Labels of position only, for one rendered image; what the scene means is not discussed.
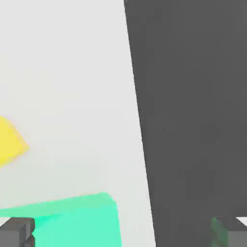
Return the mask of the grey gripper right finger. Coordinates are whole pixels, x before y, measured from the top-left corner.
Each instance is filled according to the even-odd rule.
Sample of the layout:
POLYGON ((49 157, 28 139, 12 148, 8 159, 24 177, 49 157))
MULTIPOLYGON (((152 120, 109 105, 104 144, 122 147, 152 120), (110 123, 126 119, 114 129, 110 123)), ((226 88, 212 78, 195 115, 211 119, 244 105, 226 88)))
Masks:
POLYGON ((236 217, 213 217, 211 247, 247 247, 247 226, 236 217))

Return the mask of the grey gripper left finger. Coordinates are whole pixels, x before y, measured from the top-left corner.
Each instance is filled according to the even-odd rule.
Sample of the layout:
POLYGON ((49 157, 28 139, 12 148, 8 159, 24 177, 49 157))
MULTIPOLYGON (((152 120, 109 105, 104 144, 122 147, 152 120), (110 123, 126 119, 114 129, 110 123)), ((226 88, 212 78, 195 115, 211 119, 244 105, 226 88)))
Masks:
POLYGON ((0 247, 35 247, 35 220, 12 217, 0 226, 0 247))

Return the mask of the large turquoise box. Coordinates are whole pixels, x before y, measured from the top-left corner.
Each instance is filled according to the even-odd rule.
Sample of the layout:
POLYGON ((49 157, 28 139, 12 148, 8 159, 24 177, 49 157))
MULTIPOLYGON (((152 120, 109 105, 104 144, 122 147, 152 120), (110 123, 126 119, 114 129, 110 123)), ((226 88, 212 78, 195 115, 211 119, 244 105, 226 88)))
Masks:
POLYGON ((0 217, 33 218, 35 247, 122 247, 117 204, 104 192, 1 208, 0 217))

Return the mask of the large yellow box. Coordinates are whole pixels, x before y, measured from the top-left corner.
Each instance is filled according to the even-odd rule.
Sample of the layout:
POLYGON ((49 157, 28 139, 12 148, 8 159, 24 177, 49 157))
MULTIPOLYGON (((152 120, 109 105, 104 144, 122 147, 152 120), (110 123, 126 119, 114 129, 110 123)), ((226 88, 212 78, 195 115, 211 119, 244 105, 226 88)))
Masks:
POLYGON ((0 168, 23 155, 29 149, 15 126, 5 117, 0 116, 0 168))

